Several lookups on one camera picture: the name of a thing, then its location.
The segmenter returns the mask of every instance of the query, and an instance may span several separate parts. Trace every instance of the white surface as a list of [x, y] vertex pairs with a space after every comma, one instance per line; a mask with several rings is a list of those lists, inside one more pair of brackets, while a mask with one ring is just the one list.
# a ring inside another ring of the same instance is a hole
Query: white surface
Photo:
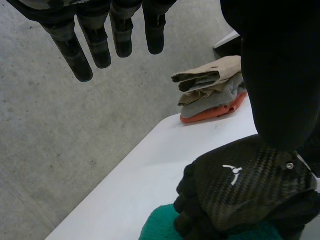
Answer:
[[231, 42], [233, 39], [236, 39], [237, 37], [240, 37], [239, 33], [237, 33], [235, 30], [233, 30], [233, 32], [231, 32], [228, 36], [224, 37], [221, 41], [216, 43], [213, 46], [213, 48], [217, 49], [217, 48], [221, 47], [222, 45]]
[[[163, 120], [46, 240], [137, 240], [151, 212], [177, 198], [186, 165], [256, 133], [248, 98], [235, 113], [203, 123]], [[319, 218], [304, 240], [318, 239], [316, 225]]]

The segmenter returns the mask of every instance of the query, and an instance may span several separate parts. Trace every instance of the screw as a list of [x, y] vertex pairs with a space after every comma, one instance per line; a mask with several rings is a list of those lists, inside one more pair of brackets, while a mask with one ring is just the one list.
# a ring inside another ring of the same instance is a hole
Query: screw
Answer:
[[289, 170], [292, 170], [292, 169], [295, 168], [295, 165], [294, 165], [293, 163], [288, 163], [288, 164], [286, 165], [286, 168], [289, 169]]

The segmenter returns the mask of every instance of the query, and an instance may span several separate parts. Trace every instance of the green cloth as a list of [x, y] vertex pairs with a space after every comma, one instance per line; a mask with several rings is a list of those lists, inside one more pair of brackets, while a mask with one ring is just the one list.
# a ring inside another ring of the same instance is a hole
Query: green cloth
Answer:
[[[183, 240], [174, 228], [174, 220], [178, 216], [172, 204], [158, 207], [146, 221], [139, 240]], [[282, 240], [277, 230], [266, 222], [261, 222], [237, 235], [230, 235], [228, 239]]]

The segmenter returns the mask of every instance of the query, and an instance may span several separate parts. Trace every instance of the orange cloth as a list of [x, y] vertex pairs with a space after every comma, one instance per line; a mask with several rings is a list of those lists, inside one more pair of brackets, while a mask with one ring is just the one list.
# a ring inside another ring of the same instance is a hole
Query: orange cloth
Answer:
[[228, 106], [219, 106], [216, 108], [208, 109], [190, 118], [184, 118], [180, 116], [180, 120], [184, 124], [188, 124], [206, 119], [216, 118], [225, 114], [234, 113], [241, 106], [247, 95], [247, 92], [240, 93], [234, 101], [230, 102]]

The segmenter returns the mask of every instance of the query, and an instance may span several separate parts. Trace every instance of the white logo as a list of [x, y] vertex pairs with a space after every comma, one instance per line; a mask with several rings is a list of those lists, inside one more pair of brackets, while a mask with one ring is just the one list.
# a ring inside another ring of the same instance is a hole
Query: white logo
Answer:
[[232, 172], [234, 173], [234, 180], [232, 181], [231, 185], [234, 186], [239, 178], [240, 171], [243, 170], [242, 167], [236, 168], [235, 166], [230, 166], [230, 165], [223, 165], [224, 168], [229, 168], [232, 169]]

